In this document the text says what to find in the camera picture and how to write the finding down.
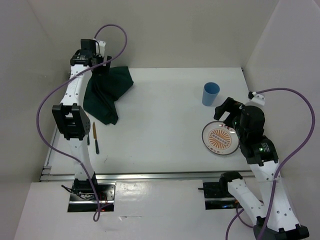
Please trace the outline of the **dark green cloth placemat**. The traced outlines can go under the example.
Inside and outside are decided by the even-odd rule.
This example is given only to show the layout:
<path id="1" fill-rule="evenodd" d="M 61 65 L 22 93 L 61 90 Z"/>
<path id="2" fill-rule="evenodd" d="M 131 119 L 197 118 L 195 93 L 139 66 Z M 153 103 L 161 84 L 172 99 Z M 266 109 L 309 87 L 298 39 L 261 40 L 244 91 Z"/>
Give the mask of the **dark green cloth placemat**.
<path id="1" fill-rule="evenodd" d="M 115 102 L 133 85 L 127 66 L 94 71 L 86 87 L 83 109 L 104 125 L 115 125 L 119 120 Z"/>

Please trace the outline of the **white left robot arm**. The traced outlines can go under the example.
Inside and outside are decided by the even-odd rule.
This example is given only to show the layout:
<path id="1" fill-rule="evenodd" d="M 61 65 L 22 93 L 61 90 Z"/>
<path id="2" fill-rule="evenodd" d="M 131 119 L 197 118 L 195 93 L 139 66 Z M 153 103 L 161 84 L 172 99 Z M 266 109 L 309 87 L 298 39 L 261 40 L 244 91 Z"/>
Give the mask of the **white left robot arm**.
<path id="1" fill-rule="evenodd" d="M 99 195 L 99 187 L 88 150 L 91 122 L 83 104 L 87 85 L 93 75 L 90 68 L 104 61 L 106 43 L 96 39 L 81 39 L 80 46 L 70 59 L 70 77 L 74 80 L 68 83 L 60 104 L 52 106 L 52 114 L 70 148 L 70 155 L 78 159 L 74 163 L 72 187 L 81 191 L 88 200 L 93 200 Z"/>

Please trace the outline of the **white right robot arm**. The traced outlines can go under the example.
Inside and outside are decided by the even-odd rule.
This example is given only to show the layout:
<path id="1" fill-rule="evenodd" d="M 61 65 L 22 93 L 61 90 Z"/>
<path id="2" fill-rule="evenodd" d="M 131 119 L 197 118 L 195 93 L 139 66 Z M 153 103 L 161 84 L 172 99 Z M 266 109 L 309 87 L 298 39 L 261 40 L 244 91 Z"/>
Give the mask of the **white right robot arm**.
<path id="1" fill-rule="evenodd" d="M 290 205 L 281 174 L 279 157 L 273 142 L 264 135 L 265 114 L 261 108 L 245 105 L 228 97 L 216 107 L 214 119 L 224 113 L 223 123 L 235 130 L 239 148 L 253 172 L 261 193 L 259 200 L 245 186 L 239 172 L 221 175 L 218 190 L 223 196 L 235 197 L 253 223 L 257 240 L 303 240 L 309 230 L 298 221 Z"/>

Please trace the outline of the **blue plastic cup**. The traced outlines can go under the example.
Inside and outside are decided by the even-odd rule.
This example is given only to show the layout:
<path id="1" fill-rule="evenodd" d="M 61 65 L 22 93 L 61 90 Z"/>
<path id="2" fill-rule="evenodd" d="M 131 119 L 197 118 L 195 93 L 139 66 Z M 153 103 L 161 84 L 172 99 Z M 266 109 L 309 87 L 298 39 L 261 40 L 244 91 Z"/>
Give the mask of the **blue plastic cup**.
<path id="1" fill-rule="evenodd" d="M 220 86 L 215 82 L 207 82 L 203 87 L 202 104 L 211 106 L 220 92 Z"/>

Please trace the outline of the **white plate orange sunburst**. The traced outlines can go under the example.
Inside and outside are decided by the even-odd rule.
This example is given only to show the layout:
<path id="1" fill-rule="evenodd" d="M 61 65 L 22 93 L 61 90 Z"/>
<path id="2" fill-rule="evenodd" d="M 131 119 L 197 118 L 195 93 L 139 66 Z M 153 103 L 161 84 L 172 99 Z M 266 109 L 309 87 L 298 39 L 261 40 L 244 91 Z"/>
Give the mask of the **white plate orange sunburst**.
<path id="1" fill-rule="evenodd" d="M 210 152 L 219 156 L 231 155 L 240 146 L 236 131 L 222 121 L 212 121 L 205 125 L 201 139 Z"/>

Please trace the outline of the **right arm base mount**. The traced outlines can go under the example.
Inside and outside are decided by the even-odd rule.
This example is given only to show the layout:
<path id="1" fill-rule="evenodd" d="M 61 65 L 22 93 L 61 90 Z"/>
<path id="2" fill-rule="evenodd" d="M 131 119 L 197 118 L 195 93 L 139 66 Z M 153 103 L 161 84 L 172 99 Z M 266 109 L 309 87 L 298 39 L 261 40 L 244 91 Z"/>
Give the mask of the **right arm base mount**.
<path id="1" fill-rule="evenodd" d="M 224 191 L 219 182 L 203 182 L 198 190 L 203 193 L 206 210 L 235 209 L 238 201 Z"/>

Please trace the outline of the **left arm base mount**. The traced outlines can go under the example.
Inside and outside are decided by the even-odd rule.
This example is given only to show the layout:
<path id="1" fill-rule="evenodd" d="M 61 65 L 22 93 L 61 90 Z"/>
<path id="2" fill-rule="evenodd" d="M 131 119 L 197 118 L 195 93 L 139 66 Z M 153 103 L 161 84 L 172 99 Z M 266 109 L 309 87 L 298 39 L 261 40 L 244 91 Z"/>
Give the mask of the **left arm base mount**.
<path id="1" fill-rule="evenodd" d="M 68 213 L 95 212 L 98 209 L 97 199 L 89 183 L 85 188 L 76 189 L 61 185 L 69 193 Z M 116 184 L 102 183 L 95 186 L 101 212 L 113 212 L 115 208 Z"/>

